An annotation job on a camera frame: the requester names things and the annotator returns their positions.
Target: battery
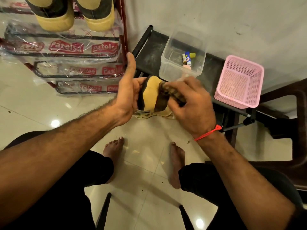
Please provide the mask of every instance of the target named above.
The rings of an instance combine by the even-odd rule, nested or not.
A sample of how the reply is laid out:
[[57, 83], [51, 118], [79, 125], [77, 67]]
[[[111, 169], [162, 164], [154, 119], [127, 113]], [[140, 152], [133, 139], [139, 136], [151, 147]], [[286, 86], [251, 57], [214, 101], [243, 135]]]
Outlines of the battery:
[[190, 58], [190, 52], [187, 51], [187, 52], [185, 53], [185, 58], [186, 58], [186, 60], [187, 60], [187, 65], [192, 66], [191, 58]]
[[182, 54], [182, 61], [183, 61], [184, 64], [187, 63], [187, 59], [185, 58], [185, 54]]

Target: black pants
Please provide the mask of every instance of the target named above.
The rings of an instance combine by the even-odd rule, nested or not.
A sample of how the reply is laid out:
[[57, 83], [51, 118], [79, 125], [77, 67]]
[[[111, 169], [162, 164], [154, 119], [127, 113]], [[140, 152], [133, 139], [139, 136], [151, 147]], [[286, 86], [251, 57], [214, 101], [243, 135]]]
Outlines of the black pants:
[[[6, 148], [43, 133], [44, 131], [26, 133]], [[95, 229], [91, 204], [85, 196], [84, 187], [106, 183], [113, 170], [110, 158], [88, 151], [43, 197], [5, 229]], [[257, 170], [295, 205], [302, 206], [300, 195], [285, 175], [264, 168]], [[229, 226], [246, 229], [213, 165], [193, 163], [184, 166], [179, 171], [179, 178], [183, 190], [192, 192], [219, 207], [207, 229], [222, 229]]]

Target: pink plastic basket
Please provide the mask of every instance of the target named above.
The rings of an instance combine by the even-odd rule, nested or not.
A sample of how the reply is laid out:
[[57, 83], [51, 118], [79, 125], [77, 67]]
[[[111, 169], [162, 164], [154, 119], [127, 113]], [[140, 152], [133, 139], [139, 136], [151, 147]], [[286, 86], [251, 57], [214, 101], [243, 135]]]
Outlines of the pink plastic basket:
[[264, 68], [243, 58], [226, 58], [214, 98], [239, 109], [259, 105]]

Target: white wall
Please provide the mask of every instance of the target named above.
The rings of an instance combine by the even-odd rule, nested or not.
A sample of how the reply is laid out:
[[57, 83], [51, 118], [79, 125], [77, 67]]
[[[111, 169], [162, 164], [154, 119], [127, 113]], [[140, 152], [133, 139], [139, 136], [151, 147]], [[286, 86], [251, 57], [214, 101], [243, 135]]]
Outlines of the white wall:
[[148, 25], [181, 22], [209, 36], [208, 52], [264, 66], [263, 93], [307, 78], [307, 0], [125, 0], [129, 48]]

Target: shoe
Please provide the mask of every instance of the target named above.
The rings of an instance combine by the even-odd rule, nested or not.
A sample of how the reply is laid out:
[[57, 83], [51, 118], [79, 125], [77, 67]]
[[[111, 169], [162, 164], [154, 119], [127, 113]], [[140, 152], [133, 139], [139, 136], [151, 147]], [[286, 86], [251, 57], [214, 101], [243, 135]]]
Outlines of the shoe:
[[69, 30], [74, 24], [72, 0], [25, 0], [40, 26], [47, 31]]
[[167, 106], [169, 97], [173, 97], [180, 106], [184, 106], [186, 100], [176, 89], [165, 85], [157, 76], [148, 76], [139, 92], [138, 110], [134, 116], [139, 119], [147, 119], [152, 116], [163, 116], [175, 119], [171, 109]]
[[114, 24], [113, 0], [75, 0], [92, 31], [106, 31]]

